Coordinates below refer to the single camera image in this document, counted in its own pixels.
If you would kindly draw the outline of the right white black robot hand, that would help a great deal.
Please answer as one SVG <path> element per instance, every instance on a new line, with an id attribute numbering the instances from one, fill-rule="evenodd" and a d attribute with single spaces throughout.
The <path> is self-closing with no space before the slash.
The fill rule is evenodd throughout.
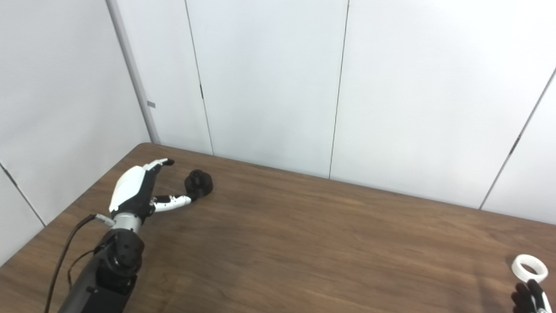
<path id="1" fill-rule="evenodd" d="M 513 313 L 552 313 L 548 297 L 538 281 L 530 279 L 517 283 L 511 295 Z"/>

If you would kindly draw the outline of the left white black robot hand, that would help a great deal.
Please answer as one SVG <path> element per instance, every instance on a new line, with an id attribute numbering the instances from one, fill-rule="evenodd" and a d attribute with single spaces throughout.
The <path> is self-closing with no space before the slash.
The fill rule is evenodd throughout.
<path id="1" fill-rule="evenodd" d="M 163 166 L 172 166 L 173 159 L 156 159 L 144 166 L 133 166 L 118 179 L 109 205 L 113 219 L 129 213 L 145 222 L 156 212 L 174 210 L 195 201 L 187 195 L 154 196 L 157 175 Z"/>

